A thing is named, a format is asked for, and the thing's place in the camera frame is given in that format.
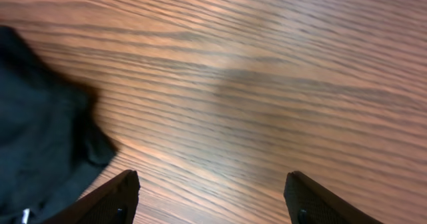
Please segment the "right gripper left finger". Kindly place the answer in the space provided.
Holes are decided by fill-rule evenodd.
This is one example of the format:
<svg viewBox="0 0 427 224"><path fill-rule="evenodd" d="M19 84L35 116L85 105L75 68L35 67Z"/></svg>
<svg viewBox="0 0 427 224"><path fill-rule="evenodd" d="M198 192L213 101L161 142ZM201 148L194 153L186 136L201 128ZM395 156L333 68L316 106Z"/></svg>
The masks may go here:
<svg viewBox="0 0 427 224"><path fill-rule="evenodd" d="M132 224L139 189L137 172L125 170L44 224Z"/></svg>

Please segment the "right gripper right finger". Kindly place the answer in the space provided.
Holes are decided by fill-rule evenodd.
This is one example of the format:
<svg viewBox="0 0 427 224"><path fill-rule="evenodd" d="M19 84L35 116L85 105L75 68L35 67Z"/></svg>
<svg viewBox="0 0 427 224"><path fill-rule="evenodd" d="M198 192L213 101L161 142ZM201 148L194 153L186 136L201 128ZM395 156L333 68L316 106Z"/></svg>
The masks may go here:
<svg viewBox="0 0 427 224"><path fill-rule="evenodd" d="M300 171L287 174L284 199L293 224L381 224Z"/></svg>

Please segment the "black t-shirt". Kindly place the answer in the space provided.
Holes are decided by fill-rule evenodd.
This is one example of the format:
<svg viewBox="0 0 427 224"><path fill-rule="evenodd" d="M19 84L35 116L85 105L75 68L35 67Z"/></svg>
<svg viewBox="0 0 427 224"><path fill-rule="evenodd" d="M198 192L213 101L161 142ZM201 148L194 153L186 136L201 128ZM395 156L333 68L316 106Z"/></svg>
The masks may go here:
<svg viewBox="0 0 427 224"><path fill-rule="evenodd" d="M1 28L1 222L42 223L74 203L115 150L92 97Z"/></svg>

